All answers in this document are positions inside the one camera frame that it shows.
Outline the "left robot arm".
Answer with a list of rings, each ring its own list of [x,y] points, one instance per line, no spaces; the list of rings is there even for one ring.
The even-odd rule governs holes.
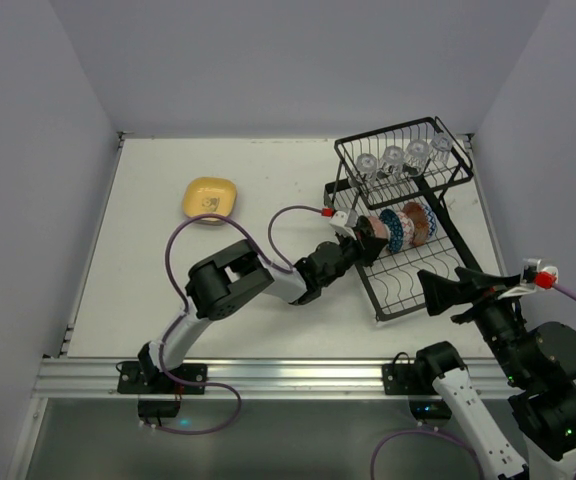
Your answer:
[[[261,294],[306,305],[351,268],[370,266],[390,235],[382,222],[362,217],[361,226],[337,241],[323,242],[288,271],[262,258],[249,239],[238,241],[189,271],[182,308],[156,339],[138,353],[144,383],[151,385],[183,363],[188,351],[214,322],[237,313]]]

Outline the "blue lattice red-white bowl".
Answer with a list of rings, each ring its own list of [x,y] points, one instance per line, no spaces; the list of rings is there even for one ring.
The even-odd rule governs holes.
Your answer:
[[[387,248],[391,253],[398,253],[412,244],[413,222],[402,211],[386,208],[379,214],[379,219],[389,228],[391,236]]]

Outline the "pink floral-inside bowl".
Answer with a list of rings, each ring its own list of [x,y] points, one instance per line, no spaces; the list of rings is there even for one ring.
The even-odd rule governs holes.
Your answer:
[[[360,215],[355,230],[364,238],[377,238],[386,243],[389,242],[391,236],[389,228],[375,216]]]

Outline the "clear glass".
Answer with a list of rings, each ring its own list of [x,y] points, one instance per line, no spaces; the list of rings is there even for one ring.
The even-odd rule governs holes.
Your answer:
[[[354,185],[372,187],[377,181],[379,160],[371,153],[361,153],[354,159]]]
[[[448,164],[453,148],[452,137],[446,132],[437,133],[430,142],[430,158],[443,166]]]
[[[405,164],[412,176],[423,173],[427,166],[430,148],[426,141],[421,139],[411,140],[405,149]]]
[[[388,146],[380,159],[380,171],[384,177],[391,180],[398,180],[403,173],[405,164],[405,153],[401,147]]]

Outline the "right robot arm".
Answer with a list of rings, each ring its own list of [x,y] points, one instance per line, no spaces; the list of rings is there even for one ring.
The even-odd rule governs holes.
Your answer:
[[[453,322],[476,324],[509,385],[521,391],[509,399],[520,430],[550,460],[562,462],[576,450],[576,330],[560,322],[529,330],[519,304],[522,296],[557,289],[557,268],[530,259],[511,277],[463,267],[455,272],[454,280],[419,272],[428,313],[468,305]]]

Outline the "orange blue patterned bowl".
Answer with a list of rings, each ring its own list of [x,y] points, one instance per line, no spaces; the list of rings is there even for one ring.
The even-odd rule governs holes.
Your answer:
[[[437,219],[429,206],[411,201],[404,205],[403,213],[413,222],[413,246],[421,246],[436,235]]]

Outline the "yellow panda plate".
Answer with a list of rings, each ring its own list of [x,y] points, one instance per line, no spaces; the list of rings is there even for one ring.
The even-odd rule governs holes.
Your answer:
[[[199,177],[186,187],[182,212],[188,218],[208,213],[228,217],[234,210],[237,195],[237,187],[230,180]]]

